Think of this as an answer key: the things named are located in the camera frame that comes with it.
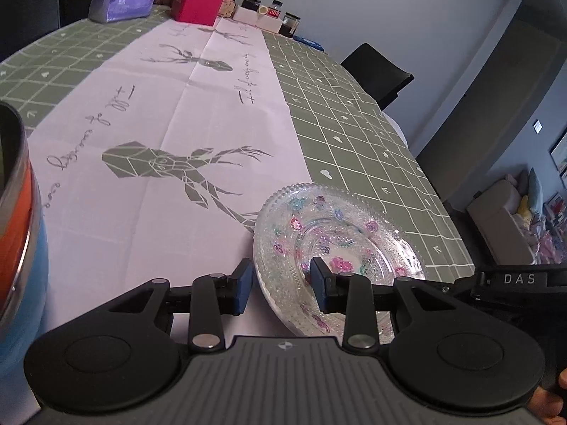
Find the red label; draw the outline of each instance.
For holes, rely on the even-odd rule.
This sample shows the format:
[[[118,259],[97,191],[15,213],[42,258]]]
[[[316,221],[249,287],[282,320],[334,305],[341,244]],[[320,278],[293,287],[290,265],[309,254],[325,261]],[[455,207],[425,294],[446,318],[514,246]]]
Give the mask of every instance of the red label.
[[[272,9],[272,8],[268,9],[268,15],[269,16],[278,18],[280,16],[280,14],[281,14],[280,11],[278,11],[277,9]]]

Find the white table runner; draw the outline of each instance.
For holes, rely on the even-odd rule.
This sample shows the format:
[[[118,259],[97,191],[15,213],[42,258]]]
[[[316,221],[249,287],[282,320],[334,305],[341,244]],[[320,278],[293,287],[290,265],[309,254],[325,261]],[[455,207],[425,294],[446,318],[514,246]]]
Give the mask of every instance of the white table runner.
[[[262,33],[224,19],[170,20],[134,41],[43,119],[29,149],[49,242],[47,329],[152,278],[230,274],[251,257],[264,201],[311,181]],[[174,339],[185,342],[187,320],[175,318]],[[228,343],[288,333],[257,287],[224,321]],[[29,393],[23,407],[22,419],[37,407]]]

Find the iridescent plate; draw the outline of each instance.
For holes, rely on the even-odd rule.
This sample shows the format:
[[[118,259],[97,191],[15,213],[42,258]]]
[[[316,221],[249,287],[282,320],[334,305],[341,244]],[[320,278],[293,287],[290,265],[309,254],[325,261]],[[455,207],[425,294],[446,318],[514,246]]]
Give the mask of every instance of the iridescent plate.
[[[319,311],[309,284],[309,263],[321,257],[333,273],[352,271],[373,284],[395,277],[424,279],[420,257],[384,214],[361,198],[314,183],[273,194],[254,228],[254,264],[271,308],[297,335],[335,335],[345,317]],[[381,341],[392,338],[387,312],[377,312]]]

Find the human hand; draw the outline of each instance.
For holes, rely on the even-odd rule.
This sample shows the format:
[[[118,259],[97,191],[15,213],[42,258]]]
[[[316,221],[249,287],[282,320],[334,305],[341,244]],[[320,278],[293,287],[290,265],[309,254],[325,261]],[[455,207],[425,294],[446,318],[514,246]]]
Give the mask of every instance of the human hand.
[[[557,383],[562,389],[567,389],[567,369],[564,369],[559,374]],[[540,386],[532,395],[528,403],[528,409],[543,420],[546,425],[567,425],[567,420],[558,416],[561,409],[563,409],[563,399]]]

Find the purple tissue package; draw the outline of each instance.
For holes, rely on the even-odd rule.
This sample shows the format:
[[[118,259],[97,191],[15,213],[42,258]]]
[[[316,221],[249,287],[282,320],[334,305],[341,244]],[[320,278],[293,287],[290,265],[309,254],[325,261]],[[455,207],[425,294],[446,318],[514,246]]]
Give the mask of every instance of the purple tissue package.
[[[89,19],[104,24],[147,17],[153,3],[154,0],[91,0]]]

